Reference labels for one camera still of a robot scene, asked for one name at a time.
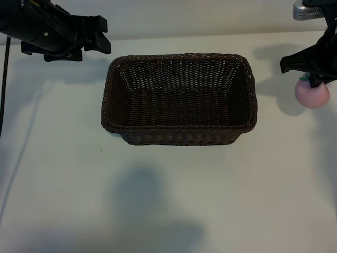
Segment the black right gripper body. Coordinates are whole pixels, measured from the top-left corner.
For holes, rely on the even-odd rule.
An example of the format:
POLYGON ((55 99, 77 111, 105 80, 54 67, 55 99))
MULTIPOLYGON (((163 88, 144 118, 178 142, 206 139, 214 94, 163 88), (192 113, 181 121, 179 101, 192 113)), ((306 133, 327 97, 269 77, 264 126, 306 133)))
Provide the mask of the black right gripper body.
POLYGON ((327 23, 324 33, 323 62, 325 64, 320 81, 332 82, 336 80, 336 1, 320 1, 327 23))

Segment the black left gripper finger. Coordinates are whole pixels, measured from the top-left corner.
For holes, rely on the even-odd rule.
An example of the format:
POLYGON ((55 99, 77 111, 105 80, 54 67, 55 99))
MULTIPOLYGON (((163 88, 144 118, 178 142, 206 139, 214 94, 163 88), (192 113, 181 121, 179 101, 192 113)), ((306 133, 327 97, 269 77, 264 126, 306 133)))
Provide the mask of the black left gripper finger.
POLYGON ((74 33, 92 34, 94 32, 107 33, 107 20, 101 16, 71 17, 70 30, 74 33))
POLYGON ((84 51, 111 53, 111 44, 102 32, 95 32, 86 40, 84 51))

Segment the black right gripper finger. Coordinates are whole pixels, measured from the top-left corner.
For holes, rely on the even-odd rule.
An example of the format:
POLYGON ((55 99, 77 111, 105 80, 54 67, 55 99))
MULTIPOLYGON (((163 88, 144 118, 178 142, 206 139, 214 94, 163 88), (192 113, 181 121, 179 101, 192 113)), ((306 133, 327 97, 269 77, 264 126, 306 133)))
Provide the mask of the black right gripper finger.
POLYGON ((325 82, 326 82, 327 79, 328 78, 326 76, 321 76, 321 75, 318 75, 318 74, 310 73, 310 75, 309 75, 310 87, 311 88, 316 88, 321 83, 325 84, 325 82))
POLYGON ((282 73, 290 70, 327 74, 328 69, 322 62, 322 55, 326 51, 327 40, 319 40, 315 45, 301 50, 293 55, 284 56, 280 61, 282 73))

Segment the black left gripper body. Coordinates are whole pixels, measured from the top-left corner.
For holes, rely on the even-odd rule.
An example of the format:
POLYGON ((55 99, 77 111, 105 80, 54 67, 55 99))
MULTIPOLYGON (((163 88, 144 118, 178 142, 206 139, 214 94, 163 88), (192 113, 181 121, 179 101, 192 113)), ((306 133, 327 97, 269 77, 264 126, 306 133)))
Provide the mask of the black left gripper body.
POLYGON ((23 53, 43 54, 47 62, 83 60, 70 30, 72 15, 51 2, 20 2, 13 37, 22 41, 23 53))

